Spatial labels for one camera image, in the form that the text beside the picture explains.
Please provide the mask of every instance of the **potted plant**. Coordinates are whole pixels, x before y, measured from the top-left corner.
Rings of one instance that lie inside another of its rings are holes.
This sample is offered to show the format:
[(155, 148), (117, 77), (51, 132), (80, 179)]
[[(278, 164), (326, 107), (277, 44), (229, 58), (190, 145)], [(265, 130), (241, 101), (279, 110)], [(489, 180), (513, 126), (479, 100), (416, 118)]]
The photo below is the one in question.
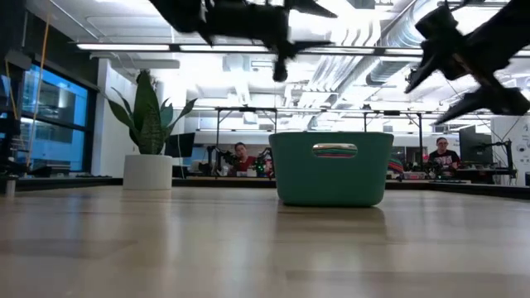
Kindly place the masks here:
[(142, 70), (137, 77), (134, 110), (131, 110), (129, 102), (116, 89), (113, 90), (122, 99), (123, 106), (106, 96), (105, 98), (116, 119), (129, 127), (129, 136), (140, 151), (140, 155), (125, 156), (123, 188), (170, 190), (172, 157), (161, 155), (161, 151), (176, 123), (191, 112), (197, 99), (186, 103), (181, 114), (173, 120), (172, 104), (166, 106), (166, 99), (159, 105), (147, 70)]

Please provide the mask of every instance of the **red shirt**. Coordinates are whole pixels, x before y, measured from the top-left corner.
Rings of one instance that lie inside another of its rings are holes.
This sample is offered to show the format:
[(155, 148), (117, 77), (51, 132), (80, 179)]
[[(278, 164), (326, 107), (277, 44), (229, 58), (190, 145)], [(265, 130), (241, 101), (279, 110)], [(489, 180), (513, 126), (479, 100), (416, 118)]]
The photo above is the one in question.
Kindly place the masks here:
[(239, 171), (247, 171), (250, 166), (254, 164), (256, 157), (248, 156), (245, 162), (237, 161), (234, 167), (232, 167), (232, 172), (236, 174)]

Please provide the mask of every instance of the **snake plant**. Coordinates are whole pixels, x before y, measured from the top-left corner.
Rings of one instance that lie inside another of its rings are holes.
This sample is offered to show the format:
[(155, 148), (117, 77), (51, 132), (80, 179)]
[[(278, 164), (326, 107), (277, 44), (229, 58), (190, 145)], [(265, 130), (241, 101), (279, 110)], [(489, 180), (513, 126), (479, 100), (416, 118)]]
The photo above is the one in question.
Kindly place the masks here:
[(113, 90), (123, 101), (123, 106), (109, 99), (105, 94), (110, 109), (116, 119), (129, 127), (129, 136), (138, 146), (141, 154), (159, 155), (171, 135), (175, 124), (191, 112), (195, 101), (186, 103), (181, 114), (173, 121), (173, 105), (166, 105), (166, 99), (161, 106), (158, 105), (157, 94), (151, 84), (151, 76), (147, 70), (142, 70), (137, 78), (137, 91), (134, 101), (134, 110), (129, 102), (115, 88)]

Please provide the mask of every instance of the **ceiling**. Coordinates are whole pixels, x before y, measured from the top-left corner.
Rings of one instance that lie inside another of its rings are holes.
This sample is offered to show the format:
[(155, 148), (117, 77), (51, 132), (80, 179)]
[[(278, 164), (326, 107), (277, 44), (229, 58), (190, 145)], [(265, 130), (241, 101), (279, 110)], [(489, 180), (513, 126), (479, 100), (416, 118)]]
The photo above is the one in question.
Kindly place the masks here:
[[(439, 0), (375, 0), (376, 8), (371, 10), (357, 9), (353, 2), (318, 1), (339, 15), (334, 20), (291, 11), (290, 39), (329, 40), (336, 46), (418, 47), (422, 37), (413, 25), (434, 9)], [(272, 3), (282, 5), (282, 1)], [(28, 8), (42, 18), (50, 12), (51, 25), (78, 42), (204, 44), (195, 34), (183, 35), (173, 30), (148, 0), (28, 0)], [(455, 18), (460, 22), (459, 29), (467, 33), (498, 9), (467, 7), (458, 11)], [(393, 22), (401, 13), (402, 17)], [(251, 41), (219, 38), (215, 43), (248, 45)], [(241, 102), (246, 96), (245, 102), (253, 106), (268, 103), (284, 108), (358, 109), (369, 103), (373, 109), (446, 110), (458, 99), (458, 94), (476, 86), (470, 77), (449, 83), (443, 75), (434, 74), (417, 90), (404, 94), (405, 77), (410, 66), (418, 62), (417, 58), (299, 55), (287, 65), (287, 82), (277, 84), (272, 81), (272, 55), (98, 55), (110, 58), (113, 67), (124, 75), (136, 73), (135, 68), (141, 62), (155, 65), (156, 61), (163, 61), (170, 68), (178, 67), (166, 73), (185, 79), (190, 97), (200, 97), (203, 103), (218, 106), (226, 106), (228, 98), (235, 96)], [(530, 61), (514, 60), (497, 75), (505, 84), (526, 87), (530, 82), (527, 79)], [(302, 125), (314, 118), (289, 117)]]

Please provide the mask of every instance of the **computer monitor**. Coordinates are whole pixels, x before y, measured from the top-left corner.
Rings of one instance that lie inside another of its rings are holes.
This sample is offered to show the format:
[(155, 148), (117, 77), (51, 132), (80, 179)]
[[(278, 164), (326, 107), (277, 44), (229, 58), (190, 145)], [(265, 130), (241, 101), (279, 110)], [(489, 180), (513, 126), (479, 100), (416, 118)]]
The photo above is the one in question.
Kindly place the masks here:
[(180, 135), (169, 136), (166, 141), (165, 155), (171, 157), (191, 157), (195, 133), (182, 133)]
[(459, 130), (460, 159), (463, 162), (492, 164), (494, 162), (491, 147), (479, 148), (482, 144), (490, 144), (491, 136), (477, 133), (475, 126)]

